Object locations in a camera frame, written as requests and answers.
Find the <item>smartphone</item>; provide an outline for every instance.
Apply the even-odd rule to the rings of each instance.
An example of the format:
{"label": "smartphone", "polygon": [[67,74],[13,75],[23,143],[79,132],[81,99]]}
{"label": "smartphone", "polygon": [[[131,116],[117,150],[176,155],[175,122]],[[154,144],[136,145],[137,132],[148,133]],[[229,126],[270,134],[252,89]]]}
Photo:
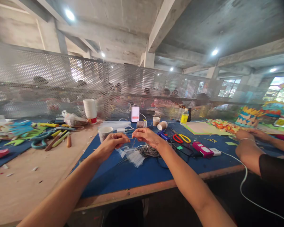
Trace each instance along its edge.
{"label": "smartphone", "polygon": [[140,115],[140,107],[139,106],[132,106],[132,122],[137,123],[139,120]]}

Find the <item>wooden table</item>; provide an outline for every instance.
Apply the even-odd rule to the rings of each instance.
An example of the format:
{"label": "wooden table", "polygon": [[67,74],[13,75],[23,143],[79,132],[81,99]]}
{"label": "wooden table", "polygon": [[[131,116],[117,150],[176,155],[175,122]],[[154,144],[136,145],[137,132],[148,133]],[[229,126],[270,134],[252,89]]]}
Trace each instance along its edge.
{"label": "wooden table", "polygon": [[[72,134],[72,147],[66,142],[49,152],[29,149],[7,163],[9,169],[0,168],[0,226],[13,226],[28,215],[59,183],[66,179],[84,150],[97,134],[96,126],[87,126]],[[209,179],[243,170],[237,165],[212,172],[202,173]],[[104,195],[80,199],[75,211],[98,207],[134,197],[176,187],[174,180],[144,185]]]}

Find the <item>concrete ceiling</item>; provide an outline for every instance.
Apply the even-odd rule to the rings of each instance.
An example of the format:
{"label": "concrete ceiling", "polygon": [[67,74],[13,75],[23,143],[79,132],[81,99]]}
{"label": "concrete ceiling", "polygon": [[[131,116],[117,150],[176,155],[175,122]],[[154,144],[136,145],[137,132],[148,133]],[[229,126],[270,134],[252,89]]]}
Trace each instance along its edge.
{"label": "concrete ceiling", "polygon": [[163,0],[66,0],[79,20],[98,22],[148,37]]}
{"label": "concrete ceiling", "polygon": [[[284,50],[275,52],[284,41],[249,51],[258,54],[255,58],[242,61],[241,56],[284,38],[284,0],[0,0],[0,42],[45,49],[46,30],[41,31],[40,17],[32,12],[36,8],[54,18],[55,28],[66,36],[68,53],[84,57],[87,48],[95,59],[102,58],[102,51],[107,61],[140,65],[148,40],[157,68],[196,68],[187,71],[190,75],[205,76],[206,68],[228,57],[219,65],[220,74],[248,75],[284,64]],[[60,17],[65,9],[74,13],[75,22]],[[216,47],[219,53],[212,57]],[[271,53],[264,53],[270,48]]]}
{"label": "concrete ceiling", "polygon": [[284,0],[194,0],[163,43],[219,57],[284,38]]}

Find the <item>phone screen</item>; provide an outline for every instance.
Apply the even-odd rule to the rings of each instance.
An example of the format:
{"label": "phone screen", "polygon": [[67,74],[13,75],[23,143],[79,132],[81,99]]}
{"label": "phone screen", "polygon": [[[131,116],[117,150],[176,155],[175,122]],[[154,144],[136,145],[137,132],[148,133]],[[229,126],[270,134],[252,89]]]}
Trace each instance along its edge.
{"label": "phone screen", "polygon": [[132,107],[132,122],[137,122],[139,120],[139,106]]}

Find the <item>ceiling light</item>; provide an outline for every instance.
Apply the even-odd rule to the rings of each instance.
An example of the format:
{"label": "ceiling light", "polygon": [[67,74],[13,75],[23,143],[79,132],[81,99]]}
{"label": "ceiling light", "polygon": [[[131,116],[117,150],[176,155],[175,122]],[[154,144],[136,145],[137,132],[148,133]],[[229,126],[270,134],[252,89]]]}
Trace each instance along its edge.
{"label": "ceiling light", "polygon": [[218,51],[217,49],[215,49],[215,50],[211,53],[211,55],[215,56],[218,52],[219,52],[219,51]]}
{"label": "ceiling light", "polygon": [[65,10],[65,13],[66,13],[66,16],[67,16],[70,20],[75,20],[74,14],[73,14],[69,9],[66,9],[66,10]]}

